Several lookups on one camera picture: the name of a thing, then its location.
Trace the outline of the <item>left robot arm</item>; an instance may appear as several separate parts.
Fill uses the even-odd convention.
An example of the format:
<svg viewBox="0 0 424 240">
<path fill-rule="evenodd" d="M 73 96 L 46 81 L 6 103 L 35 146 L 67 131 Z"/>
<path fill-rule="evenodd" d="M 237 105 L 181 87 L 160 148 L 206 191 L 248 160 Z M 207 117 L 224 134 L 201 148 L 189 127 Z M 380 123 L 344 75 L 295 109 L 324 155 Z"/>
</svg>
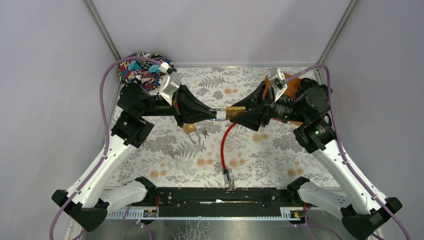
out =
<svg viewBox="0 0 424 240">
<path fill-rule="evenodd" d="M 117 106 L 122 112 L 110 129 L 103 150 L 83 175 L 68 189 L 56 190 L 52 200 L 86 232 L 98 228 L 107 215 L 129 204 L 144 206 L 155 200 L 154 184 L 138 177 L 112 191 L 105 186 L 119 166 L 147 139 L 154 124 L 145 116 L 174 116 L 179 127 L 216 118 L 216 111 L 198 100 L 186 85 L 170 94 L 150 95 L 141 85 L 130 83 L 119 93 Z"/>
</svg>

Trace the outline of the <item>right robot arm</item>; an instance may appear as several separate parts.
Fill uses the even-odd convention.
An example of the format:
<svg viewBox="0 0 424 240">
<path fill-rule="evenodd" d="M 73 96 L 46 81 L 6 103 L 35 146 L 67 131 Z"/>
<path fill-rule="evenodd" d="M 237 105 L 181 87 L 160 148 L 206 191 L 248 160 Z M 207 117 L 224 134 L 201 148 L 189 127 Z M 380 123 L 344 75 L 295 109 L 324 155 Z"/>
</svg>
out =
<svg viewBox="0 0 424 240">
<path fill-rule="evenodd" d="M 230 121 L 253 131 L 271 119 L 299 122 L 293 131 L 298 144 L 330 172 L 345 193 L 335 194 L 299 177 L 287 186 L 286 198 L 291 205 L 304 202 L 332 214 L 357 240 L 367 239 L 402 208 L 396 197 L 387 197 L 364 176 L 340 144 L 332 122 L 325 120 L 331 108 L 326 90 L 310 87 L 292 100 L 277 98 L 262 82 L 235 106 L 244 111 Z"/>
</svg>

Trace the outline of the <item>silver key bunch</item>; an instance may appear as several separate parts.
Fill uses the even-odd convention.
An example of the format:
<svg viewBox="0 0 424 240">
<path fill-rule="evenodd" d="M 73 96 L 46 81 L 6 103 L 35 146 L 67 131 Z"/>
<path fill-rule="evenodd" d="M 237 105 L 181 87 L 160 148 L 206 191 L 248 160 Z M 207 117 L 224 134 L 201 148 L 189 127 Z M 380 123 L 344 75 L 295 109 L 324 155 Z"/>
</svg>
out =
<svg viewBox="0 0 424 240">
<path fill-rule="evenodd" d="M 205 139 L 209 136 L 209 133 L 208 133 L 208 130 L 207 129 L 202 129 L 201 130 L 201 134 L 204 136 Z"/>
</svg>

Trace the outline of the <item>small brass padlock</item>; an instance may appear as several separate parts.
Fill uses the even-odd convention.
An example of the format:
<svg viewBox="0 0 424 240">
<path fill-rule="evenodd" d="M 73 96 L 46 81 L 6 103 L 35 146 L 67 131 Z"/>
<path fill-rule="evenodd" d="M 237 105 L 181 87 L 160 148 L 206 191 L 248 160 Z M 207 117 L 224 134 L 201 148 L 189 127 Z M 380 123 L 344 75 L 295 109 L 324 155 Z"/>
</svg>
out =
<svg viewBox="0 0 424 240">
<path fill-rule="evenodd" d="M 199 131 L 193 123 L 184 124 L 183 130 L 193 144 L 198 144 L 201 141 Z"/>
</svg>

